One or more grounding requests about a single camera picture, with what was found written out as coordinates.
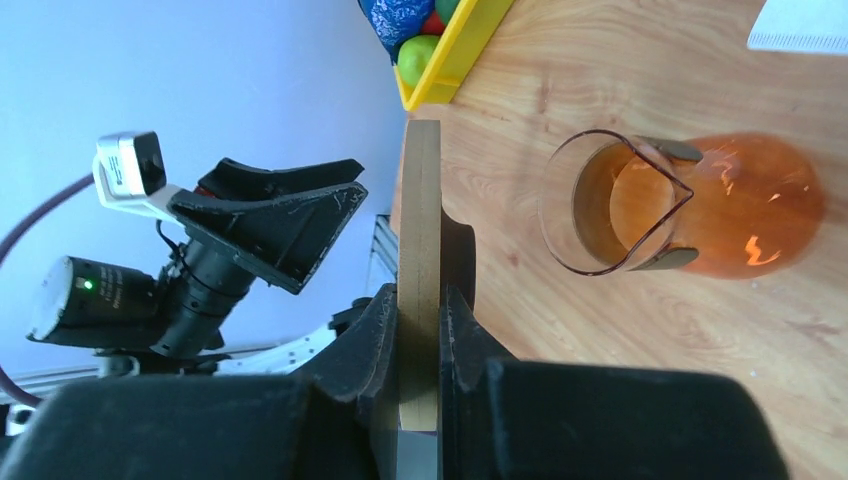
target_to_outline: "red fruit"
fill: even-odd
[[[445,24],[439,18],[439,14],[433,11],[424,25],[421,26],[422,35],[441,35],[445,31]]]

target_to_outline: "yellow basket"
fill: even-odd
[[[415,89],[403,83],[395,66],[403,108],[411,112],[422,103],[450,103],[513,1],[460,1]]]

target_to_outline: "wooden table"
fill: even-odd
[[[748,51],[763,3],[517,0],[453,104],[413,118],[442,121],[444,206],[477,233],[476,316],[513,353],[729,375],[795,476],[848,478],[848,58]],[[811,254],[753,281],[569,273],[536,200],[551,153],[591,127],[791,141],[829,196]]]

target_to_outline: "green apple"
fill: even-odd
[[[436,0],[436,13],[439,14],[442,23],[447,25],[450,22],[457,5],[459,5],[459,0]]]
[[[412,88],[418,85],[438,44],[436,35],[418,35],[403,42],[398,52],[398,72],[403,83]]]

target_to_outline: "wall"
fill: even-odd
[[[189,188],[223,156],[263,168],[353,157],[370,196],[312,282],[298,297],[257,282],[224,327],[231,346],[311,331],[363,293],[397,172],[404,113],[369,28],[356,0],[0,3],[0,231],[86,174],[96,139],[116,131],[155,130],[169,181]],[[24,339],[56,258],[155,274],[167,253],[152,221],[78,195],[0,270],[0,363],[12,374],[92,363]]]

